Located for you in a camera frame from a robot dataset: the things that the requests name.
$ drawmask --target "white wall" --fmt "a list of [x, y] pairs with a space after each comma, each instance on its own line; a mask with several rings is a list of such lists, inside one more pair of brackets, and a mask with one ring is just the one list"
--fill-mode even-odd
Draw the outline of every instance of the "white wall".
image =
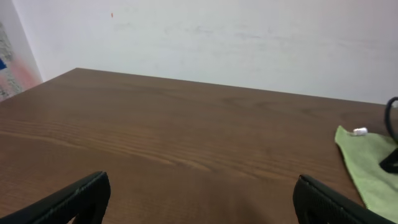
[[24, 66], [37, 78], [41, 79], [35, 58], [12, 0], [0, 0], [0, 22], [6, 30], [14, 56], [21, 59]]
[[83, 67], [375, 103], [398, 95], [396, 0], [14, 3], [44, 80]]

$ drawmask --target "table surface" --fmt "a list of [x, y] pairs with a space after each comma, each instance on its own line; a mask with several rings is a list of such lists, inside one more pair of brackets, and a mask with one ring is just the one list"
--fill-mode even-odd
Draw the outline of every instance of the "table surface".
[[0, 216], [104, 170], [103, 223], [297, 223], [299, 174], [362, 203], [334, 135], [383, 109], [75, 69], [0, 103]]

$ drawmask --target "microfiber cloth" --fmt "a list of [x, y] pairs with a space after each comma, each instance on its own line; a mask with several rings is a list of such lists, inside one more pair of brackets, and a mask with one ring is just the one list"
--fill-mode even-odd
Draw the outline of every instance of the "microfiber cloth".
[[398, 174], [389, 174], [379, 166], [397, 144], [380, 134], [354, 136], [341, 126], [337, 128], [335, 141], [366, 207], [398, 223]]

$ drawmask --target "wooden table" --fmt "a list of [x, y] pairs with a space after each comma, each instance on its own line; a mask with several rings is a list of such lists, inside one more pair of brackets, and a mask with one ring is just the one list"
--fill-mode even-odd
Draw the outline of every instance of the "wooden table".
[[105, 170], [104, 223], [297, 223], [299, 174], [361, 203], [334, 134], [383, 108], [75, 69], [0, 103], [0, 216]]

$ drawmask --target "black object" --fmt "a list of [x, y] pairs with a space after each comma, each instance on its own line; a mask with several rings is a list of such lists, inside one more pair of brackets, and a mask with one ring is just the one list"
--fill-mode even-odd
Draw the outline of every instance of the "black object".
[[[391, 138], [398, 143], [398, 136], [391, 123], [391, 110], [395, 101], [398, 101], [398, 97], [393, 97], [387, 102], [386, 110], [384, 111], [384, 124]], [[380, 167], [388, 173], [398, 173], [398, 149], [394, 150], [394, 152], [381, 161]]]
[[387, 132], [390, 134], [393, 140], [398, 143], [398, 136], [396, 135], [391, 123], [391, 110], [395, 101], [398, 101], [398, 97], [393, 97], [387, 102], [386, 110], [384, 111], [384, 124], [386, 125]]
[[101, 224], [111, 195], [106, 172], [95, 172], [0, 219], [0, 224]]
[[293, 204], [300, 224], [394, 224], [308, 175], [299, 177]]

